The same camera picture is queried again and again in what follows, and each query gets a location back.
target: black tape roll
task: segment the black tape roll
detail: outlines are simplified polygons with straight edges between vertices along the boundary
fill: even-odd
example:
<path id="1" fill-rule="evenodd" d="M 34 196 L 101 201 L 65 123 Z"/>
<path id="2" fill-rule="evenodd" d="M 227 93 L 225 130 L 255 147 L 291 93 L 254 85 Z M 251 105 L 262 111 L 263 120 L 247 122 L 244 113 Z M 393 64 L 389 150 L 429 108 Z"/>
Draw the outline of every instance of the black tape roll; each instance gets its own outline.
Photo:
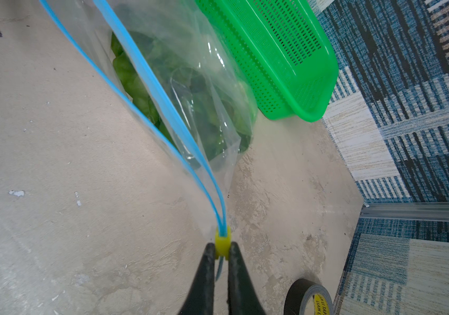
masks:
<path id="1" fill-rule="evenodd" d="M 328 291 L 322 285 L 307 279 L 298 279 L 291 285 L 284 302 L 284 315 L 305 315 L 305 308 L 311 297 L 314 297 L 314 314 L 334 315 Z"/>

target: yellow label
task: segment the yellow label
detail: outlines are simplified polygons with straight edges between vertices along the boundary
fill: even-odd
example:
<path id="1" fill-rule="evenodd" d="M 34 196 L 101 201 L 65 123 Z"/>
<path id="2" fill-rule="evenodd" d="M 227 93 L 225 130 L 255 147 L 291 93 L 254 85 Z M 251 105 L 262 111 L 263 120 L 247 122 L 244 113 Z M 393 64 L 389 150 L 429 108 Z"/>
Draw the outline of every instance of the yellow label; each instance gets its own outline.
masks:
<path id="1" fill-rule="evenodd" d="M 314 315 L 329 315 L 329 306 L 321 294 L 314 295 Z"/>

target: blue striped rug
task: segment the blue striped rug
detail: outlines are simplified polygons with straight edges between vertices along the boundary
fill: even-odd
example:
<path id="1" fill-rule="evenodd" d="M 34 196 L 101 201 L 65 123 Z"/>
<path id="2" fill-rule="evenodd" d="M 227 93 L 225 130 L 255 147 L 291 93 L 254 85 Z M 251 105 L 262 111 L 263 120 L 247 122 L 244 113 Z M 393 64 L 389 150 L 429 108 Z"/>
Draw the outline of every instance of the blue striped rug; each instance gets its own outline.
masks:
<path id="1" fill-rule="evenodd" d="M 308 0 L 340 67 L 323 117 L 367 203 L 449 202 L 449 0 Z"/>
<path id="2" fill-rule="evenodd" d="M 340 315 L 449 314 L 449 222 L 360 218 L 334 305 Z"/>

